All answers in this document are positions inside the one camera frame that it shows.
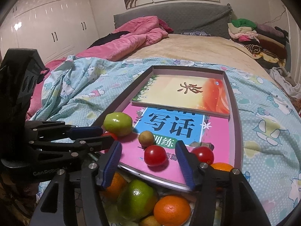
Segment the orange tangerine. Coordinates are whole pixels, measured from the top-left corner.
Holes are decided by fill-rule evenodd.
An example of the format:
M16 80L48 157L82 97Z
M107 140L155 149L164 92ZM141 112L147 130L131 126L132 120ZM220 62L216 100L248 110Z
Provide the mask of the orange tangerine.
M128 182L125 180L125 178L120 173L116 172L111 185L104 191L101 191L100 195L104 196L109 201L115 202L127 184Z
M167 195L155 204L153 213L161 225L183 225L191 216L191 207L184 197Z
M227 172L230 172L234 168L230 164L224 162L216 162L211 164L211 166L216 170L227 171Z

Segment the cherry tomato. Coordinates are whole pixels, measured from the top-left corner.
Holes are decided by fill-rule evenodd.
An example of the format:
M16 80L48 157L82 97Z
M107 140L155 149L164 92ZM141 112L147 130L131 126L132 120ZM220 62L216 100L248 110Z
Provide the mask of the cherry tomato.
M211 165L214 163L213 151L205 146L195 147L191 153L195 154L199 162Z
M167 160L167 154L163 147L151 145L144 151L144 162L147 166L155 167L162 165Z
M106 132L104 134L101 135L102 137L112 137L114 140L118 140L118 137L113 134L113 133L110 133L110 132Z

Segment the green mango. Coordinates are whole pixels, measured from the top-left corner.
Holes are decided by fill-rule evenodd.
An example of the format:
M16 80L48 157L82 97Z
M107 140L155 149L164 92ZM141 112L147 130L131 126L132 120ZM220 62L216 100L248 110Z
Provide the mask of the green mango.
M103 126L107 132L124 137L132 132L133 120L123 112L113 112L106 115Z
M124 219L138 221L153 211L158 198L153 187L141 180L132 180L118 196L117 210Z

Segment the brown longan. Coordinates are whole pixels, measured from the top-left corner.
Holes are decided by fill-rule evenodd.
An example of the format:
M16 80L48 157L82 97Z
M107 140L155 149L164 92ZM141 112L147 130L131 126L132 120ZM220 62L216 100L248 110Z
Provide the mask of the brown longan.
M152 132L143 131L139 134L138 141L142 147L148 147L154 144L155 138Z
M161 226L160 223L157 222L153 215L143 218L139 223L139 226Z

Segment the blue hello kitty quilt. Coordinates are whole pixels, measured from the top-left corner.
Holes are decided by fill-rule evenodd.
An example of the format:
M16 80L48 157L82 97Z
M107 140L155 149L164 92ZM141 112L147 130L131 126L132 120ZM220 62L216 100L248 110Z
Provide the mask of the blue hello kitty quilt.
M69 56L49 63L49 75L35 88L41 106L31 120L64 121L86 127L135 79L153 65L203 67L226 72L239 109L243 136L242 171L272 225L300 202L300 117L274 83L258 73L225 63L169 58L112 62Z

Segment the white wardrobe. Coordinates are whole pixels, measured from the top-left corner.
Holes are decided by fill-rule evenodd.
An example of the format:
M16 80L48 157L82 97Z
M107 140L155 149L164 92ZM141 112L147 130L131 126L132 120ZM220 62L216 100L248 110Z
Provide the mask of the white wardrobe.
M10 48L32 48L47 64L97 39L90 0L18 0L1 25L1 56Z

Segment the pink workbook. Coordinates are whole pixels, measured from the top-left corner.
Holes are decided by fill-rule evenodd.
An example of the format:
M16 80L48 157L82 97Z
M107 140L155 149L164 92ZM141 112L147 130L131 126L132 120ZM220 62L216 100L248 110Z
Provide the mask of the pink workbook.
M159 183L184 184L179 163L175 155L175 144L181 140L188 150L201 143L214 146L214 161L233 165L231 155L229 121L225 118L206 116L198 113L181 112L158 108L143 108L128 104L123 111L132 117L132 134L120 140L122 155L120 167L141 176L147 176ZM144 149L138 141L143 131L150 131L155 144L165 149L167 161L156 167L144 162Z

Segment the orange cream book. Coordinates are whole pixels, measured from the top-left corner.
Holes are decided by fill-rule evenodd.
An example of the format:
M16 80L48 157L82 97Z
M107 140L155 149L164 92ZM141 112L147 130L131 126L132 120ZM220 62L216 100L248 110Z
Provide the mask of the orange cream book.
M222 118L230 116L223 80L199 76L153 75L131 99L133 105L164 107Z

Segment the pink quilt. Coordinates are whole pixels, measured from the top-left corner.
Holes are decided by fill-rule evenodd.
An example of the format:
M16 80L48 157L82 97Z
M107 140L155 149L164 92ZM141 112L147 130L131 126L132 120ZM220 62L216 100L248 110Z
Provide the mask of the pink quilt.
M76 57L118 61L135 50L167 38L172 33L173 29L157 16L138 17L98 39L88 49L76 54Z

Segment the white crumpled cloth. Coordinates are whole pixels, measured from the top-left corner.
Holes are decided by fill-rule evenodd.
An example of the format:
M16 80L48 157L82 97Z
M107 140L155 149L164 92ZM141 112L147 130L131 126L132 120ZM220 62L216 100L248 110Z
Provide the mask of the white crumpled cloth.
M292 98L300 99L300 83L295 83L290 72L282 67L273 67L269 75Z

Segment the beige bed blanket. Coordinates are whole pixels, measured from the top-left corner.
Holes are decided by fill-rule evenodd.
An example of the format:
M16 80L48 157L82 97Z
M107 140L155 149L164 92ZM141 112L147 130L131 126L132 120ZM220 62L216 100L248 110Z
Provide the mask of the beige bed blanket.
M158 43L138 49L125 58L151 57L225 65L274 82L245 47L222 37L170 34Z

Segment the pile of folded clothes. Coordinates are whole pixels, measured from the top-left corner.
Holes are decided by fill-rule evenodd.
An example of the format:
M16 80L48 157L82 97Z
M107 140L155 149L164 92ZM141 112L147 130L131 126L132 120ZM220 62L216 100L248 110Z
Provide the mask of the pile of folded clothes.
M240 18L228 23L228 33L231 40L247 49L264 69L286 66L289 50L287 31Z

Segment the grey headboard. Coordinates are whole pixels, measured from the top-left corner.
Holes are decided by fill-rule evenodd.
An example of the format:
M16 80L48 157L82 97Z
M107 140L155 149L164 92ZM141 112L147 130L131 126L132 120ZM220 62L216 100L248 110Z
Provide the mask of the grey headboard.
M166 22L175 34L204 31L212 36L228 37L228 23L232 7L196 2L178 2L152 5L113 16L115 28L138 17L157 16Z

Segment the cream curtain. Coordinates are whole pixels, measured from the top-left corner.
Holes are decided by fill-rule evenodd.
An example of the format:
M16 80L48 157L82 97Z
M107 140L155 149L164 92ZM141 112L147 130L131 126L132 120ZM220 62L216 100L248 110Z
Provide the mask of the cream curtain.
M300 28L297 25L292 14L286 8L287 19L288 19L288 28L289 28L289 42L291 49L291 74L296 83L300 83Z

